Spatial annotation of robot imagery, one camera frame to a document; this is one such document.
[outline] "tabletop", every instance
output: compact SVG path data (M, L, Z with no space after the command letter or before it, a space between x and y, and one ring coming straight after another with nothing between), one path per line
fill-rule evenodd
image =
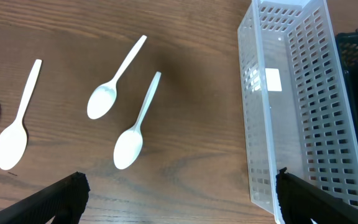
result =
M0 210L74 173L91 192L81 223L274 223L250 201L237 28L250 0L0 1L0 133L43 65L24 123L21 161L0 169ZM358 1L328 0L335 33L358 28ZM86 105L141 35L108 114ZM125 170L112 161L162 73Z

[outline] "wooden table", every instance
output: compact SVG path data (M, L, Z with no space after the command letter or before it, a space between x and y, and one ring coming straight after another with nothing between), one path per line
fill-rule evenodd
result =
M358 1L328 3L336 32L358 27ZM249 4L0 1L0 132L15 118L34 60L44 60L25 116L27 150L9 172L0 169L0 210L80 171L91 188L82 223L273 223L249 196L237 49ZM119 80L114 107L88 119L92 91L142 34L149 38ZM117 170L115 142L156 71L143 150Z

